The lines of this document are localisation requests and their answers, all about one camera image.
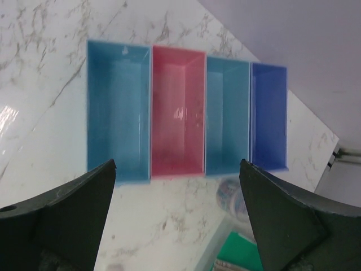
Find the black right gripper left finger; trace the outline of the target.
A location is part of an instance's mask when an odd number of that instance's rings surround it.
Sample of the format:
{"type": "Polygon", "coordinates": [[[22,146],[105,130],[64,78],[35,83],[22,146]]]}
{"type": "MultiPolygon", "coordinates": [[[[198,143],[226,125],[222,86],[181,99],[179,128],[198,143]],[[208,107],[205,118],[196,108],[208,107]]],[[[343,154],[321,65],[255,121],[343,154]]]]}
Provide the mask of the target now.
{"type": "Polygon", "coordinates": [[[93,270],[115,188],[109,160],[1,208],[1,270],[93,270]]]}

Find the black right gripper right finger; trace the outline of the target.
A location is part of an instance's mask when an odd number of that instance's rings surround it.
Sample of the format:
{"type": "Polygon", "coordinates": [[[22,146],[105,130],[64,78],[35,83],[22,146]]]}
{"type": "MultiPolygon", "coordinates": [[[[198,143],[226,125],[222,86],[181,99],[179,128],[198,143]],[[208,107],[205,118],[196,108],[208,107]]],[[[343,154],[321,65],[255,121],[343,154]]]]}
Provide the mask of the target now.
{"type": "Polygon", "coordinates": [[[264,270],[360,270],[360,208],[243,159],[240,184],[264,270]]]}

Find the clear jar of clips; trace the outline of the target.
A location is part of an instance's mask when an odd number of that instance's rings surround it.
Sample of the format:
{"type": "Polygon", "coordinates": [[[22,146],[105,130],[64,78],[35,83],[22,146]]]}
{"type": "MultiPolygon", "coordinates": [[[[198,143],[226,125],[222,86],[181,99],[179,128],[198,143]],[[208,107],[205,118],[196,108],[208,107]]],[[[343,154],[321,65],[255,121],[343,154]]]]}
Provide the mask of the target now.
{"type": "Polygon", "coordinates": [[[222,179],[216,192],[216,199],[219,207],[237,221],[241,233],[253,239],[253,230],[239,180],[222,179]]]}

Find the teal blue plastic bin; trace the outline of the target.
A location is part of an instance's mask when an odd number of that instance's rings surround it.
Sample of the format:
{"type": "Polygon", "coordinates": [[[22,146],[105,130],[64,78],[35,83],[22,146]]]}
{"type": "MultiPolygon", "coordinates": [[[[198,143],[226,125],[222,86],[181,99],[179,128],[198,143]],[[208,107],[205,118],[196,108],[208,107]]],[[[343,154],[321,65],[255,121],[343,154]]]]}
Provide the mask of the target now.
{"type": "Polygon", "coordinates": [[[249,158],[250,63],[207,57],[205,174],[239,174],[249,158]]]}

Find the pink plastic bin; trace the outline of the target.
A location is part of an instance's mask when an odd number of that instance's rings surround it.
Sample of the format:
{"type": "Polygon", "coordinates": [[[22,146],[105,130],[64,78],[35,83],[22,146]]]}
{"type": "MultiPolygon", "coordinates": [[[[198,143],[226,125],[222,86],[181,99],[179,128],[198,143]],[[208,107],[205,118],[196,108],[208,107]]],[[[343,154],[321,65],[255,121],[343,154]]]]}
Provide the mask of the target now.
{"type": "Polygon", "coordinates": [[[202,176],[206,53],[154,45],[151,177],[202,176]]]}

